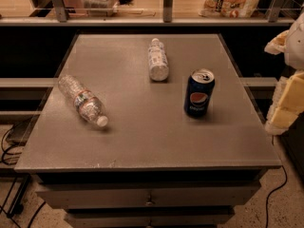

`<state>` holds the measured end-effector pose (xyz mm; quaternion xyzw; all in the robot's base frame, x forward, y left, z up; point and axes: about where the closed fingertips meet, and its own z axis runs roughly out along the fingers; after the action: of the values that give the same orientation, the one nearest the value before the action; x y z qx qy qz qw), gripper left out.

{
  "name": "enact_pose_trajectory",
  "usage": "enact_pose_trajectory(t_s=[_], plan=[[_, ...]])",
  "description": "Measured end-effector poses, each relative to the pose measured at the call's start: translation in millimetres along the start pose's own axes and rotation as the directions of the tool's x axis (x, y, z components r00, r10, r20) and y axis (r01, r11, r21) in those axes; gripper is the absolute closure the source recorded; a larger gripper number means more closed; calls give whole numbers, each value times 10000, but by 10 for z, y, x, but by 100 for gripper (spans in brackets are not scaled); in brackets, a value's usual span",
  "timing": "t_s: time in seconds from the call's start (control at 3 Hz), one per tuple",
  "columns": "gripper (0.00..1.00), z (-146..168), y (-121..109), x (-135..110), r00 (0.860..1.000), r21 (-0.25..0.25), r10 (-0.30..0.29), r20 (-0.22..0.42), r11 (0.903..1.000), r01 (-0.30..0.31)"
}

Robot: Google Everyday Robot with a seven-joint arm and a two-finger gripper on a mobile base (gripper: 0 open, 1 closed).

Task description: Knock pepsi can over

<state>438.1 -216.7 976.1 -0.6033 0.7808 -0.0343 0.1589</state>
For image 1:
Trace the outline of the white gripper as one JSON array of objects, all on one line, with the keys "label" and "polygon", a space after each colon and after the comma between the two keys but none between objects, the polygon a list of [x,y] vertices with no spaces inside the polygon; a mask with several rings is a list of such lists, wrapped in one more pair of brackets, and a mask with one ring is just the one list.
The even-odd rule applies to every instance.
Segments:
[{"label": "white gripper", "polygon": [[[304,13],[265,47],[265,52],[284,53],[285,64],[298,70],[304,69]],[[265,130],[271,135],[281,135],[304,112],[304,71],[297,71],[289,78],[281,77],[275,86]]]}]

